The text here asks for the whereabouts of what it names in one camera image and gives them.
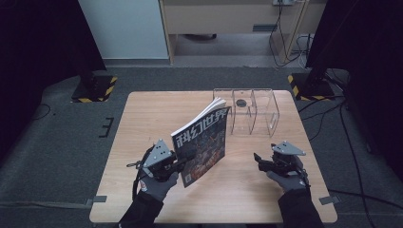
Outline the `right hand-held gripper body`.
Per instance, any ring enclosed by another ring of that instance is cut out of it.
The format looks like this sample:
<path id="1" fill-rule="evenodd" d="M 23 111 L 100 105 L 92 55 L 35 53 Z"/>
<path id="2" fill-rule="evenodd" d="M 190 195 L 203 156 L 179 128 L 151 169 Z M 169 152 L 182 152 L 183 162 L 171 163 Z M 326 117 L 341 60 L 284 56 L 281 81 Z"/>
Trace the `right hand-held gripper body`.
<path id="1" fill-rule="evenodd" d="M 269 168 L 270 171 L 282 177 L 287 177 L 289 173 L 298 173 L 301 170 L 297 156 L 305 156 L 305 151 L 287 141 L 277 144 L 272 143 L 271 148 L 273 150 L 273 164 Z"/>

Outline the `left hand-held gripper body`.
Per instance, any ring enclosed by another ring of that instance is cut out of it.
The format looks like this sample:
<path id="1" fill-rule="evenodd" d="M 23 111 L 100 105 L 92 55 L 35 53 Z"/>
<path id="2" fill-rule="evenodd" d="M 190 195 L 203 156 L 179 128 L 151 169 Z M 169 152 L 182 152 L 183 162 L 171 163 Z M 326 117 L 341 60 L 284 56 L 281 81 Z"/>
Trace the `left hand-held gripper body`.
<path id="1" fill-rule="evenodd" d="M 155 181 L 167 181 L 174 172 L 179 172 L 182 163 L 177 160 L 176 154 L 171 151 L 162 139 L 159 139 L 146 153 L 143 162 L 143 171 Z"/>

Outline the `dark illustrated magazine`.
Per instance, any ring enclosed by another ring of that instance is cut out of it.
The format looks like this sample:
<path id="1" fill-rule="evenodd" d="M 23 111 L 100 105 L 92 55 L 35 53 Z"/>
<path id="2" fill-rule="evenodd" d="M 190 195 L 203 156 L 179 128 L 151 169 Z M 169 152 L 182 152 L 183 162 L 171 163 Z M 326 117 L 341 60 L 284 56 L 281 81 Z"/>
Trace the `dark illustrated magazine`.
<path id="1" fill-rule="evenodd" d="M 230 106 L 215 98 L 197 117 L 171 134 L 177 158 L 195 155 L 181 172 L 186 188 L 225 156 L 226 124 Z"/>

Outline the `clear acrylic file rack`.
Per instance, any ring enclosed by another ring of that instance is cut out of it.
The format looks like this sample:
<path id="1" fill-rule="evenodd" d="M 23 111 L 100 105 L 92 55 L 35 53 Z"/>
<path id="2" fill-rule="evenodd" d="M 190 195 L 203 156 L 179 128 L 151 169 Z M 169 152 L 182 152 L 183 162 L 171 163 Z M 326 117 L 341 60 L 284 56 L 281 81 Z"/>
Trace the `clear acrylic file rack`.
<path id="1" fill-rule="evenodd" d="M 227 133 L 234 136 L 268 135 L 277 129 L 279 110 L 271 88 L 215 88 L 214 97 L 221 97 L 230 106 Z M 243 99 L 247 106 L 236 106 Z"/>

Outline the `person's right hand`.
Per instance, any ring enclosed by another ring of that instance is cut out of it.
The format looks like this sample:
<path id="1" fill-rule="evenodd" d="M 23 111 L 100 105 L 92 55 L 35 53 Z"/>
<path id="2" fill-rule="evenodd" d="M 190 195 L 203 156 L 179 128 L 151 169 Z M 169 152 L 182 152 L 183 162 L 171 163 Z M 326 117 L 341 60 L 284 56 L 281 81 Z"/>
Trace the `person's right hand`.
<path id="1" fill-rule="evenodd" d="M 275 181 L 282 188 L 284 193 L 291 190 L 307 189 L 308 187 L 306 181 L 298 175 L 282 177 L 272 171 L 268 171 L 266 176 L 270 180 Z"/>

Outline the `person's left hand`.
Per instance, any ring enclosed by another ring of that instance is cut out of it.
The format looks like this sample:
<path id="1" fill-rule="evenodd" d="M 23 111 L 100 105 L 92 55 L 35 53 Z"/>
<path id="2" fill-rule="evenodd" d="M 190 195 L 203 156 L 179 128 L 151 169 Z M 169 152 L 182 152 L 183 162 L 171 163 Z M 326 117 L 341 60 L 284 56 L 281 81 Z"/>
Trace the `person's left hand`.
<path id="1" fill-rule="evenodd" d="M 155 200 L 163 201 L 168 191 L 177 184 L 179 174 L 174 172 L 167 181 L 157 181 L 146 176 L 140 180 L 141 190 L 153 197 Z"/>

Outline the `grey tape strip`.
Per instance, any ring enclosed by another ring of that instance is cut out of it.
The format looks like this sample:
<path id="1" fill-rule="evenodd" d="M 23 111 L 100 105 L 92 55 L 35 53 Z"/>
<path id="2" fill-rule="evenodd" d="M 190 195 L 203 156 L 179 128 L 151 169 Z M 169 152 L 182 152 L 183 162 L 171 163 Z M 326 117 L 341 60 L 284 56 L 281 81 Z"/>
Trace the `grey tape strip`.
<path id="1" fill-rule="evenodd" d="M 94 202 L 106 202 L 107 196 L 94 196 L 92 199 L 86 199 L 85 206 L 92 206 Z"/>
<path id="2" fill-rule="evenodd" d="M 326 204 L 330 204 L 330 203 L 332 203 L 332 204 L 340 203 L 341 199 L 339 196 L 328 196 L 328 197 L 320 198 L 319 201 L 322 205 L 326 205 Z"/>

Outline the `black yellow striped stand base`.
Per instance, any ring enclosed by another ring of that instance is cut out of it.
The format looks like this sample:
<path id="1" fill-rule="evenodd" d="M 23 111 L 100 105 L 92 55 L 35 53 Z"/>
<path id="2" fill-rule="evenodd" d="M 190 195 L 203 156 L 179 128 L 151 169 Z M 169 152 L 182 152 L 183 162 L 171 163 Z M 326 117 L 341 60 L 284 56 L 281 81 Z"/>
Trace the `black yellow striped stand base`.
<path id="1" fill-rule="evenodd" d="M 316 78 L 309 73 L 292 73 L 287 77 L 295 98 L 298 101 L 333 99 L 335 93 L 323 78 Z"/>
<path id="2" fill-rule="evenodd" d="M 117 77 L 110 75 L 95 76 L 90 83 L 80 80 L 71 96 L 71 101 L 74 103 L 105 102 L 116 82 Z"/>

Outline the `black stand pole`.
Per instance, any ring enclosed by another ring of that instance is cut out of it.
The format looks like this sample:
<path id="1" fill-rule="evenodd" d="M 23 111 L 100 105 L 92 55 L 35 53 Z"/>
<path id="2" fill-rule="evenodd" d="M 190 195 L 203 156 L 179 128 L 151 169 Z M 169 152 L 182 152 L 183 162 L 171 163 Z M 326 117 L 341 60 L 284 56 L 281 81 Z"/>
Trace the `black stand pole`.
<path id="1" fill-rule="evenodd" d="M 80 59 L 79 64 L 82 84 L 84 85 L 85 89 L 94 90 L 96 88 L 96 81 L 94 79 L 93 72 L 88 67 L 85 59 Z"/>
<path id="2" fill-rule="evenodd" d="M 313 95 L 325 94 L 329 85 L 323 81 L 327 69 L 328 48 L 324 48 L 312 61 L 311 72 L 307 80 L 308 91 Z"/>

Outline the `white cabinet panel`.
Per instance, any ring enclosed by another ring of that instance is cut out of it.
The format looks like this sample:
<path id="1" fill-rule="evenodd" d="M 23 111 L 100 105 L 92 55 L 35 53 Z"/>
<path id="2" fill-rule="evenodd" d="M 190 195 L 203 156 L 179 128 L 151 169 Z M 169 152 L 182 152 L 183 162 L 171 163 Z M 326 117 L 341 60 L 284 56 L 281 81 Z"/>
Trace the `white cabinet panel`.
<path id="1" fill-rule="evenodd" d="M 78 0 L 107 60 L 167 59 L 159 0 Z"/>

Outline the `dark desk label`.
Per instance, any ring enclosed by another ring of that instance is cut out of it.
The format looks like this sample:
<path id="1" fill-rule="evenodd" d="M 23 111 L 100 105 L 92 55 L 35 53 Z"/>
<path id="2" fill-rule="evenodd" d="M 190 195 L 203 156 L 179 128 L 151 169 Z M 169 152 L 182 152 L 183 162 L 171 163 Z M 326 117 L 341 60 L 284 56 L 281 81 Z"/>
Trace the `dark desk label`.
<path id="1" fill-rule="evenodd" d="M 273 32 L 278 26 L 276 24 L 255 24 L 252 28 L 253 32 Z"/>

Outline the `dark curtain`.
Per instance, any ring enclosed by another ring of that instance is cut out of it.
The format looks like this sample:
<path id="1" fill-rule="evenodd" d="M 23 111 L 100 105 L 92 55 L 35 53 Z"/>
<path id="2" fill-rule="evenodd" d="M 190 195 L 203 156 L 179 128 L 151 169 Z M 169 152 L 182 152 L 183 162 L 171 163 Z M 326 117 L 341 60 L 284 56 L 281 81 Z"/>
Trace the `dark curtain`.
<path id="1" fill-rule="evenodd" d="M 0 0 L 0 161 L 44 89 L 80 76 L 80 59 L 106 68 L 78 0 Z"/>
<path id="2" fill-rule="evenodd" d="M 370 148 L 403 181 L 403 0 L 328 0 L 306 66 L 350 74 Z"/>

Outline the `light wooden desk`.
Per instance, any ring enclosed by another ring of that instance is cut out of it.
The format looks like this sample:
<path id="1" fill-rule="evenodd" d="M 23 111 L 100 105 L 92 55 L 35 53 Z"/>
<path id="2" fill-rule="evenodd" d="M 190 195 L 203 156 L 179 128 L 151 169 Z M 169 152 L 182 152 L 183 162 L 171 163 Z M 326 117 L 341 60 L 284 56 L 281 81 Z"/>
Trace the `light wooden desk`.
<path id="1" fill-rule="evenodd" d="M 328 0 L 296 0 L 273 6 L 273 0 L 159 0 L 168 54 L 179 34 L 255 33 L 255 24 L 276 24 L 271 43 L 287 63 L 301 34 L 314 34 Z"/>

